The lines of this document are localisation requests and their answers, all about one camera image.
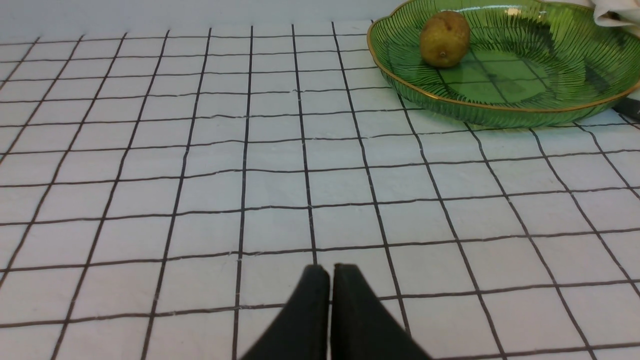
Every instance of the pear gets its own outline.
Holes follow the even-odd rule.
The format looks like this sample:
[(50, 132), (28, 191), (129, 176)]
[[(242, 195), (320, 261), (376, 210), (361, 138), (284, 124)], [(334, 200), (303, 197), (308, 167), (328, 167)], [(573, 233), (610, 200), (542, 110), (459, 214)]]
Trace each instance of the pear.
[(420, 56), (433, 67), (454, 67), (469, 50), (470, 34), (469, 23), (460, 13), (439, 12), (420, 32)]

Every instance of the wall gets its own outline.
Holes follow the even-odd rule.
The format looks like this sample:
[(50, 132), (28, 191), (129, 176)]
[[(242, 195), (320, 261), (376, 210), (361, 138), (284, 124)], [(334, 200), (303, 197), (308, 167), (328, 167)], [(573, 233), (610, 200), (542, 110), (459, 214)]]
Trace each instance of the wall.
[(1, 0), (0, 41), (213, 24), (368, 20), (402, 0)]

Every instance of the green glass dish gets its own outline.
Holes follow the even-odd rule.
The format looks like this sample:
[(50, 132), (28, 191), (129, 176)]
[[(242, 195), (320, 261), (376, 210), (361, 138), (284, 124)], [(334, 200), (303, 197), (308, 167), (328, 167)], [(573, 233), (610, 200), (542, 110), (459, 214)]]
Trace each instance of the green glass dish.
[[(471, 27), (460, 64), (436, 69), (419, 35), (453, 10)], [(537, 0), (411, 0), (367, 32), (383, 77), (421, 108), (486, 127), (560, 125), (611, 108), (640, 87), (640, 39), (593, 21), (593, 10)]]

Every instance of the gold rim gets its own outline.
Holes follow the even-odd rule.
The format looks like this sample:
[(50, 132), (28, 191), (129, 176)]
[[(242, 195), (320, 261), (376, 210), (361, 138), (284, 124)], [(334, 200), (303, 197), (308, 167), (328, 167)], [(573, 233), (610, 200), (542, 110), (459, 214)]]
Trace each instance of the gold rim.
[[(622, 97), (625, 97), (629, 94), (631, 94), (632, 92), (636, 91), (638, 88), (640, 88), (640, 80), (634, 85), (631, 86), (630, 88), (628, 88), (627, 90), (625, 90), (624, 92), (621, 92), (620, 94), (608, 97), (606, 99), (602, 99), (602, 100), (598, 100), (598, 101), (594, 101), (594, 102), (590, 102), (588, 104), (584, 104), (584, 105), (578, 105), (578, 106), (572, 106), (571, 108), (560, 108), (560, 109), (523, 109), (523, 108), (506, 108), (503, 106), (495, 106), (495, 105), (484, 105), (484, 104), (474, 104), (472, 102), (464, 102), (464, 101), (459, 101), (459, 100), (454, 100), (454, 99), (448, 99), (446, 97), (441, 97), (441, 96), (437, 96), (436, 94), (432, 94), (428, 91), (425, 91), (413, 84), (410, 84), (408, 82), (406, 82), (405, 80), (399, 78), (397, 75), (395, 75), (393, 72), (391, 72), (390, 70), (388, 70), (384, 65), (382, 65), (380, 63), (380, 61), (378, 60), (378, 57), (376, 56), (376, 51), (373, 49), (373, 46), (371, 45), (371, 30), (373, 29), (373, 27), (375, 27), (375, 25), (377, 23), (379, 23), (380, 21), (383, 21), (385, 19), (389, 19), (392, 16), (394, 16), (402, 7), (404, 7), (405, 5), (407, 5), (408, 3), (412, 3), (414, 1), (417, 0), (408, 0), (402, 4), (400, 4), (400, 6), (398, 6), (390, 15), (387, 15), (385, 17), (382, 17), (376, 21), (374, 21), (370, 26), (369, 29), (367, 30), (367, 47), (369, 48), (369, 52), (371, 53), (371, 56), (373, 57), (373, 61), (374, 63), (376, 63), (376, 66), (378, 66), (384, 73), (386, 73), (387, 75), (389, 75), (390, 77), (392, 77), (393, 79), (395, 79), (396, 81), (398, 81), (400, 84), (407, 86), (408, 88), (411, 88), (414, 91), (419, 92), (422, 95), (425, 95), (427, 97), (430, 97), (434, 100), (439, 100), (439, 101), (445, 101), (445, 102), (450, 102), (452, 104), (459, 104), (459, 105), (465, 105), (465, 106), (472, 106), (475, 108), (483, 108), (483, 109), (491, 109), (491, 110), (506, 110), (506, 111), (522, 111), (522, 112), (527, 112), (527, 113), (561, 113), (561, 112), (565, 112), (565, 111), (575, 111), (575, 110), (581, 110), (581, 109), (586, 109), (586, 108), (590, 108), (593, 106), (598, 106), (601, 104), (606, 104), (608, 102), (611, 101), (615, 101), (618, 100)], [(541, 4), (545, 4), (545, 3), (552, 3), (552, 4), (563, 4), (565, 6), (574, 6), (576, 8), (585, 8), (585, 9), (589, 9), (589, 10), (593, 10), (592, 8), (588, 7), (588, 6), (583, 6), (583, 5), (578, 5), (578, 4), (570, 4), (570, 3), (562, 3), (559, 1), (541, 1), (541, 0), (531, 0), (537, 3), (541, 3)]]

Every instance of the table surface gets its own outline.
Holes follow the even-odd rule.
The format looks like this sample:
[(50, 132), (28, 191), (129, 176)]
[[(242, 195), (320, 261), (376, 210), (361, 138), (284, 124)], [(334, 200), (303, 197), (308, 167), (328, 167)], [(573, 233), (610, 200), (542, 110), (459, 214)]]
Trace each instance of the table surface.
[(640, 126), (434, 119), (368, 26), (0, 45), (3, 359), (235, 359), (338, 262), (438, 359), (640, 359)]

